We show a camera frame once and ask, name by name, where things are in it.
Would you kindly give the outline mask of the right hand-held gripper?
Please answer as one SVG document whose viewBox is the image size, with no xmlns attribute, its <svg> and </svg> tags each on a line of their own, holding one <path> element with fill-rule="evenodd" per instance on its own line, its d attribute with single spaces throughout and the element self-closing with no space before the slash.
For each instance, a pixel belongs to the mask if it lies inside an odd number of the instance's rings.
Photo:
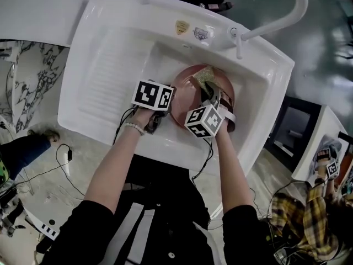
<svg viewBox="0 0 353 265">
<path fill-rule="evenodd" d="M 231 97 L 222 88 L 206 81 L 201 89 L 201 104 L 187 112 L 184 126 L 199 139 L 215 137 L 224 121 L 227 131 L 232 132 L 237 120 L 232 104 Z"/>
</svg>

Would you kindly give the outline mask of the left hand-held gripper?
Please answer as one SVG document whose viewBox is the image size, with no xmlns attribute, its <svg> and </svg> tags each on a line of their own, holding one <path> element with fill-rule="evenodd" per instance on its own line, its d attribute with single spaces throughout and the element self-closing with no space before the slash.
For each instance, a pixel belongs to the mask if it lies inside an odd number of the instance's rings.
<svg viewBox="0 0 353 265">
<path fill-rule="evenodd" d="M 153 134 L 159 127 L 162 118 L 171 112 L 172 100 L 176 88 L 170 85 L 157 83 L 153 80 L 139 80 L 132 95 L 131 104 L 134 107 L 145 108 L 154 111 L 145 127 L 145 131 Z"/>
</svg>

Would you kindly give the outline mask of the person's left hand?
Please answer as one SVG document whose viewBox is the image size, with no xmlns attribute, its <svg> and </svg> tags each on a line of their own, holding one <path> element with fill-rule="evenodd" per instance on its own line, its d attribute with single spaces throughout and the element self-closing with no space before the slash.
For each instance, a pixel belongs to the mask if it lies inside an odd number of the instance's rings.
<svg viewBox="0 0 353 265">
<path fill-rule="evenodd" d="M 147 108 L 138 108 L 133 117 L 131 118 L 131 121 L 134 124 L 138 125 L 142 130 L 144 130 L 154 113 L 154 110 L 150 110 Z"/>
</svg>

